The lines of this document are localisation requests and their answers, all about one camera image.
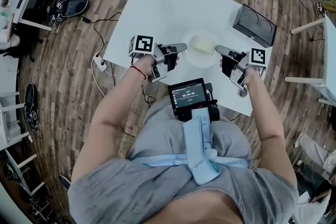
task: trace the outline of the electrical outlet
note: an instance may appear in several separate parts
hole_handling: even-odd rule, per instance
[[[93,60],[101,72],[104,72],[107,69],[106,63],[104,63],[103,59],[98,54],[94,55]]]

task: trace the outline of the black box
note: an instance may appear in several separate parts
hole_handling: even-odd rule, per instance
[[[238,11],[233,28],[265,48],[273,46],[277,26],[245,4]]]

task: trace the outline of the black sneaker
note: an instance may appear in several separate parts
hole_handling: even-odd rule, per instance
[[[71,185],[71,181],[69,178],[67,178],[66,176],[63,176],[63,175],[59,175],[58,176],[58,179],[61,183],[61,185],[66,189],[68,190],[70,188],[70,185]]]

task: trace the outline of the screen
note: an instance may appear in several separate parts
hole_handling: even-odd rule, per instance
[[[172,90],[175,108],[197,104],[206,101],[203,85],[201,83],[184,86]]]

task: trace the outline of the red bracelet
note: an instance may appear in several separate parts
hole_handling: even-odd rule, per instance
[[[131,67],[133,67],[135,70],[137,70],[138,72],[140,72],[141,74],[143,74],[143,76],[145,77],[145,79],[147,78],[146,75],[139,68],[137,68],[135,66],[131,66]]]

